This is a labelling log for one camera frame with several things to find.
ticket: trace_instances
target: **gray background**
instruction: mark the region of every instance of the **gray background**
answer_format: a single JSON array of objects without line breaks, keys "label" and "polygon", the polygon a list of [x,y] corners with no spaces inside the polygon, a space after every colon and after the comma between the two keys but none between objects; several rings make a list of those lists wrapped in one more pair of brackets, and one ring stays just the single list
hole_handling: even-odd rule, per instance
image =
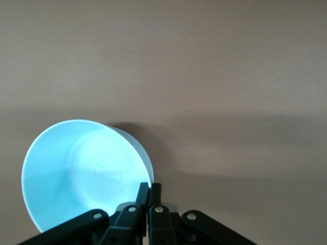
[{"label": "gray background", "polygon": [[1,1],[1,244],[38,233],[22,162],[73,118],[134,135],[181,213],[325,244],[326,66],[326,1]]}]

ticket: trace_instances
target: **screw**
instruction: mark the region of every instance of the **screw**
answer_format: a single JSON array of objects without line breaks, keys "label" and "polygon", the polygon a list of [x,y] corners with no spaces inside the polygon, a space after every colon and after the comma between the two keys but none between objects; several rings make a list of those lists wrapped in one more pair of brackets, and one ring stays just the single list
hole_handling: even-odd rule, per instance
[{"label": "screw", "polygon": [[157,213],[162,213],[164,211],[164,208],[159,206],[159,207],[156,207],[154,209],[154,211],[156,211]]},{"label": "screw", "polygon": [[135,212],[135,211],[136,211],[136,208],[135,208],[135,207],[130,207],[130,208],[128,209],[128,212],[130,212],[130,213]]},{"label": "screw", "polygon": [[93,215],[93,218],[94,218],[94,219],[97,219],[97,218],[101,218],[101,216],[102,216],[101,213],[95,213],[95,214]]},{"label": "screw", "polygon": [[188,219],[191,220],[191,221],[194,221],[196,219],[196,215],[194,213],[189,213],[187,215]]}]

